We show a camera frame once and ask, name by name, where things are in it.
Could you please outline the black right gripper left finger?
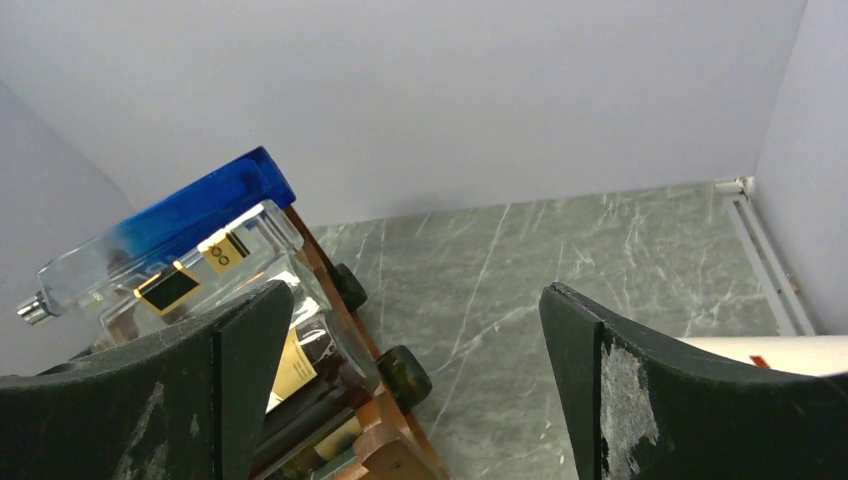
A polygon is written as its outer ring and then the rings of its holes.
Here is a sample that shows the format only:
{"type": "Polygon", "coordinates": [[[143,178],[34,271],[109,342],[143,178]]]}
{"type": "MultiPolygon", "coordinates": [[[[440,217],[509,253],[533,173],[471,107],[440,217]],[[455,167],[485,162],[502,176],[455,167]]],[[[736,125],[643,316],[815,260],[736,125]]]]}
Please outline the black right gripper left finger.
{"type": "Polygon", "coordinates": [[[5,479],[245,479],[293,296],[270,281],[44,373],[1,380],[5,479]]]}

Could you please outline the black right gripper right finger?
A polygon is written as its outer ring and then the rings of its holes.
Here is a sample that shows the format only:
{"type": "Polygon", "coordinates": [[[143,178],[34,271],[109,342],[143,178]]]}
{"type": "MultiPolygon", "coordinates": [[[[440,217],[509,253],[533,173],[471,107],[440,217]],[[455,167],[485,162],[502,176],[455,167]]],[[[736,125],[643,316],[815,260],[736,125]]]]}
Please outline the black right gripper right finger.
{"type": "Polygon", "coordinates": [[[847,377],[732,360],[573,288],[539,313],[582,479],[843,479],[847,377]]]}

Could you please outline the blue square glass bottle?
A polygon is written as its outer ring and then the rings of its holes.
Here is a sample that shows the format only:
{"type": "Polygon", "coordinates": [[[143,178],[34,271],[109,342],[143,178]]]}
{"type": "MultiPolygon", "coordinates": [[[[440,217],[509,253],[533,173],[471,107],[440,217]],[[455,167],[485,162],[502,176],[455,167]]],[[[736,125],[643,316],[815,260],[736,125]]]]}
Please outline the blue square glass bottle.
{"type": "Polygon", "coordinates": [[[50,260],[17,314],[36,325],[131,295],[255,204],[287,207],[295,199],[277,163],[258,147],[50,260]]]}

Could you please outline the clear square whisky bottle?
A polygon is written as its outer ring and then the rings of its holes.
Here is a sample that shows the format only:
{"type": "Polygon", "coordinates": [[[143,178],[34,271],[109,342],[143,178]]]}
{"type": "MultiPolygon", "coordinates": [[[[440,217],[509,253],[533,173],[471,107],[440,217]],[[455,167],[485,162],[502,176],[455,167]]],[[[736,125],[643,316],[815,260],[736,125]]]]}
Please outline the clear square whisky bottle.
{"type": "Polygon", "coordinates": [[[307,264],[305,240],[283,210],[263,200],[181,256],[145,271],[124,268],[95,295],[103,331],[95,352],[133,341],[210,310],[270,280],[281,280],[295,301],[293,324],[330,307],[307,264]]]}

